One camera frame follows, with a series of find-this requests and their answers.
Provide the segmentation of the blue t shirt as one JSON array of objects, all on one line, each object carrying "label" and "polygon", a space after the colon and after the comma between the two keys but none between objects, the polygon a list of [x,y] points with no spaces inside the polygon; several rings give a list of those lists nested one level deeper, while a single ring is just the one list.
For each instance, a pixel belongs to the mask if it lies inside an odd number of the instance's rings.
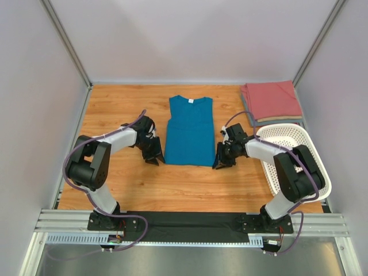
[{"label": "blue t shirt", "polygon": [[169,99],[164,158],[167,164],[211,167],[215,159],[213,99]]}]

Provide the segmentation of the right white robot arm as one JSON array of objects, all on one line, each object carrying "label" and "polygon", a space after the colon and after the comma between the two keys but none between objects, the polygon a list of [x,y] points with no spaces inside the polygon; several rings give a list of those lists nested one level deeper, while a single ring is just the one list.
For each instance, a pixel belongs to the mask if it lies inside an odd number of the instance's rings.
[{"label": "right white robot arm", "polygon": [[273,124],[247,135],[240,124],[223,126],[213,169],[232,167],[244,156],[261,161],[273,199],[259,214],[241,214],[234,225],[244,233],[292,233],[290,213],[327,198],[331,181],[307,131],[296,124]]}]

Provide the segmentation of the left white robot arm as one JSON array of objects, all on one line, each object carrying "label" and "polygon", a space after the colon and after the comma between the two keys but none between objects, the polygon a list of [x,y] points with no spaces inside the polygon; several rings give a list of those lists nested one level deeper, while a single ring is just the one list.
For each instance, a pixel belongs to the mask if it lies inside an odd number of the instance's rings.
[{"label": "left white robot arm", "polygon": [[63,163],[63,177],[68,185],[84,192],[93,204],[87,226],[90,231],[120,232],[125,227],[127,219],[121,214],[106,180],[110,157],[126,147],[138,148],[148,164],[158,166],[165,162],[155,123],[142,113],[134,122],[112,132],[79,136]]}]

